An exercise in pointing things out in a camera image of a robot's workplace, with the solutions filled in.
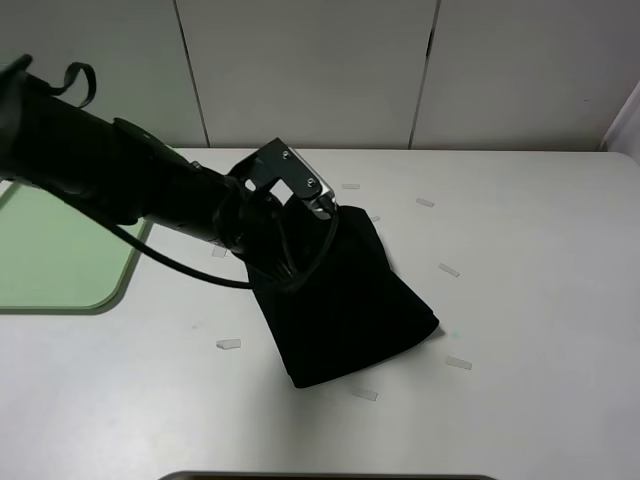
wall seam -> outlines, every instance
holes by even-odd
[[[173,8],[176,12],[176,19],[178,20],[178,27],[180,28],[180,36],[182,37],[182,46],[184,48],[184,55],[187,60],[187,67],[189,68],[189,76],[191,77],[191,86],[193,87],[193,93],[196,97],[196,104],[198,105],[198,113],[200,114],[200,122],[202,123],[202,131],[204,132],[204,139],[207,142],[207,147],[211,148],[211,142],[209,141],[209,132],[207,132],[207,124],[204,121],[204,113],[202,112],[202,103],[200,102],[200,95],[198,94],[198,86],[196,85],[196,77],[193,74],[193,66],[191,65],[191,57],[189,56],[189,47],[187,46],[187,39],[184,36],[184,28],[182,27],[182,19],[180,18],[178,1],[172,0],[172,2],[173,2]]]
[[[420,89],[418,90],[418,100],[416,103],[416,110],[413,114],[413,124],[411,125],[411,133],[409,134],[409,145],[407,146],[408,150],[411,150],[413,146],[413,136],[416,133],[416,125],[418,124],[418,117],[420,116],[420,104],[422,103],[422,93],[424,91],[424,84],[427,79],[427,69],[429,67],[429,59],[431,58],[431,49],[433,46],[433,39],[435,37],[436,32],[436,24],[438,23],[438,15],[440,14],[440,3],[442,0],[437,0],[436,8],[433,12],[433,23],[431,24],[431,31],[429,32],[429,42],[427,43],[427,52],[424,56],[424,67],[422,67],[422,80],[420,82]]]

black cable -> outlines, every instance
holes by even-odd
[[[89,217],[98,225],[106,228],[112,234],[118,237],[120,240],[128,243],[133,248],[138,250],[140,253],[143,253],[147,257],[155,260],[156,262],[166,267],[169,267],[177,272],[180,272],[184,275],[195,278],[197,280],[202,280],[203,282],[219,285],[222,287],[236,288],[241,290],[260,290],[260,291],[288,290],[291,288],[295,288],[298,285],[301,285],[309,277],[309,275],[311,275],[316,270],[316,268],[318,268],[318,266],[320,265],[320,262],[329,251],[329,248],[331,247],[331,243],[333,242],[333,238],[335,237],[335,233],[338,229],[338,214],[336,212],[331,217],[331,225],[330,225],[327,237],[325,239],[325,242],[322,246],[322,249],[316,256],[315,260],[311,263],[309,268],[304,273],[298,275],[296,278],[293,278],[288,282],[282,282],[282,283],[277,283],[273,285],[266,285],[261,288],[254,288],[254,286],[249,282],[241,282],[238,280],[229,280],[228,278],[216,277],[215,275],[209,275],[208,273],[195,270],[180,262],[176,262],[175,260],[149,247],[144,242],[141,242],[136,237],[131,235],[129,232],[119,227],[115,222],[113,222],[108,217],[105,217],[101,213],[95,212],[92,209],[87,208],[82,202],[76,201],[76,199],[72,195],[68,195],[65,191],[57,188],[54,185],[51,185],[49,182],[46,182],[41,178],[33,178],[34,175],[32,173],[30,173],[29,177],[31,177],[30,180],[32,180],[34,184],[38,185],[43,190],[49,192],[54,197],[59,198],[67,205],[75,208],[80,213]]]

table surface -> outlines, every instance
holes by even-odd
[[[182,151],[222,172],[248,152]],[[446,335],[296,390],[250,292],[143,257],[103,315],[0,317],[2,478],[637,476],[637,164],[608,153],[301,153],[339,203],[380,217],[396,271]],[[245,278],[235,258],[165,228],[149,244]],[[230,338],[242,348],[215,347]],[[353,396],[356,387],[377,401]]]

tape piece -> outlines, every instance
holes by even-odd
[[[454,277],[459,277],[460,276],[460,272],[455,271],[453,268],[451,267],[447,267],[444,263],[441,263],[438,268],[440,270],[442,270],[443,272],[447,272],[450,275],[453,275]]]
[[[452,357],[451,355],[447,355],[447,359],[444,361],[444,363],[446,363],[447,365],[451,365],[452,367],[471,370],[471,362],[467,362],[466,360],[460,360],[459,358]]]
[[[231,350],[234,348],[240,348],[241,342],[239,338],[231,338],[229,340],[218,340],[216,347],[221,350]]]
[[[364,388],[354,388],[351,395],[358,398],[364,398],[370,402],[375,402],[378,399],[378,392],[372,392],[371,390],[365,390]]]
[[[433,207],[435,205],[435,203],[430,202],[429,200],[425,200],[424,198],[416,198],[416,202],[419,203],[420,205],[424,205],[425,207]]]
[[[227,249],[223,247],[218,247],[217,245],[213,247],[213,252],[211,253],[214,257],[224,258],[227,256]]]

black strap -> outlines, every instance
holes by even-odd
[[[69,65],[64,72],[64,83],[61,87],[52,87],[44,80],[34,77],[33,75],[29,75],[28,85],[29,88],[57,97],[69,90],[69,87],[75,83],[80,72],[84,72],[89,86],[87,97],[78,105],[78,108],[84,108],[89,105],[96,96],[96,72],[93,70],[93,67],[87,63],[73,62]]]

